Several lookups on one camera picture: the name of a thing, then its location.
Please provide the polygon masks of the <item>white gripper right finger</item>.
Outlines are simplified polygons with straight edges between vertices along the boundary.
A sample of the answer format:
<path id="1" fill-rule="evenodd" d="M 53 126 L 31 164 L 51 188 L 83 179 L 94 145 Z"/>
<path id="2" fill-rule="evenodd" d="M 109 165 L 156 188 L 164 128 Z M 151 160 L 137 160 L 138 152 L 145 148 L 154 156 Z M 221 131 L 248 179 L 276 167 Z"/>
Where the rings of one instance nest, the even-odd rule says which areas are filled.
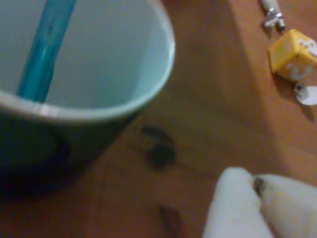
<path id="1" fill-rule="evenodd" d="M 317 236 L 317 188 L 278 175 L 255 176 L 261 213 L 281 238 Z"/>

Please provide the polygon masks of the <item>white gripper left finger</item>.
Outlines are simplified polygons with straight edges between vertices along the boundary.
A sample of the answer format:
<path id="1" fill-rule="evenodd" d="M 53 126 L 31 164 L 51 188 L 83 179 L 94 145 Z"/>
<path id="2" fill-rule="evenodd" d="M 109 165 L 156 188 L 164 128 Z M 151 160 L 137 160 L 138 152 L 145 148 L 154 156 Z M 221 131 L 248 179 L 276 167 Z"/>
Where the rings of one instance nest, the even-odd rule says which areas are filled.
<path id="1" fill-rule="evenodd" d="M 204 238 L 271 238 L 260 213 L 261 201 L 253 176 L 244 168 L 230 167 L 220 175 L 208 210 Z"/>

